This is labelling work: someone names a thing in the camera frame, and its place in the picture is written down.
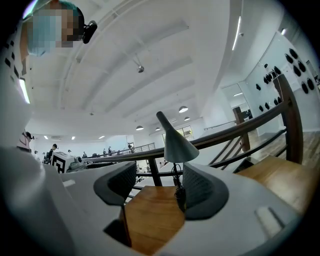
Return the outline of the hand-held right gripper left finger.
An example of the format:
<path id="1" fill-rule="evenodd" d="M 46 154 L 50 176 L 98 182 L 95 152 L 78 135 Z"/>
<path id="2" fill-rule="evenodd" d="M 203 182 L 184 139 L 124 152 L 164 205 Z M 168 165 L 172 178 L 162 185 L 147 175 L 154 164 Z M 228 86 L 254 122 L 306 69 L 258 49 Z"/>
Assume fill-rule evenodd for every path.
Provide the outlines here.
<path id="1" fill-rule="evenodd" d="M 61 175 L 76 205 L 100 230 L 118 219 L 136 182 L 137 164 L 125 161 Z"/>

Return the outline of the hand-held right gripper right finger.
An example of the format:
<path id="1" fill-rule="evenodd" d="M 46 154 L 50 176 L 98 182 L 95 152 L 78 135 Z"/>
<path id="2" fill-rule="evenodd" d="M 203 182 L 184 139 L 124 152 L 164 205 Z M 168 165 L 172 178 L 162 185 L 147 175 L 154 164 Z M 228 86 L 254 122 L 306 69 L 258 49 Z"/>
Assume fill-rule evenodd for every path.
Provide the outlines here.
<path id="1" fill-rule="evenodd" d="M 298 212 L 259 182 L 185 163 L 185 222 L 162 256 L 265 256 L 300 222 Z"/>

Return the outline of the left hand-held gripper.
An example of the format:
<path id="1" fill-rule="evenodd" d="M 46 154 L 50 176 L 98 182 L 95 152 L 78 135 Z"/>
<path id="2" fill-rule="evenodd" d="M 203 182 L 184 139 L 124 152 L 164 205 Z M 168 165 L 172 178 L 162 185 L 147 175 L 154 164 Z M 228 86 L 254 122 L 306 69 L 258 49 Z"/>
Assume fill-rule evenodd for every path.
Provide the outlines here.
<path id="1" fill-rule="evenodd" d="M 72 173 L 87 169 L 87 165 L 79 156 L 69 155 L 64 152 L 53 152 L 50 164 L 59 174 Z"/>

